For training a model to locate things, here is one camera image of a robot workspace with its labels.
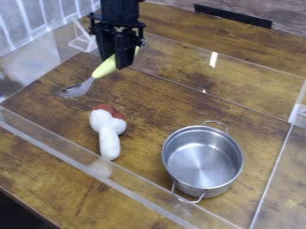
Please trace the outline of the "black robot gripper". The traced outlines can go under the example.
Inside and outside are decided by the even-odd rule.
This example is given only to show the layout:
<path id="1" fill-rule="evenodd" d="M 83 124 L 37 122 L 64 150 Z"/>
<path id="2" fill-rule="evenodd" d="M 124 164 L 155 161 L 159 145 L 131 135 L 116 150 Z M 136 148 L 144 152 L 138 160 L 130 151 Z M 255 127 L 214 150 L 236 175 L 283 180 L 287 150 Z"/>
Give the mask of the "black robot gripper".
<path id="1" fill-rule="evenodd" d="M 102 60 L 115 54 L 120 70 L 134 62 L 135 47 L 143 44 L 146 24 L 139 21 L 139 4 L 144 0 L 100 0 L 100 10 L 89 13 L 89 33 L 96 36 Z"/>

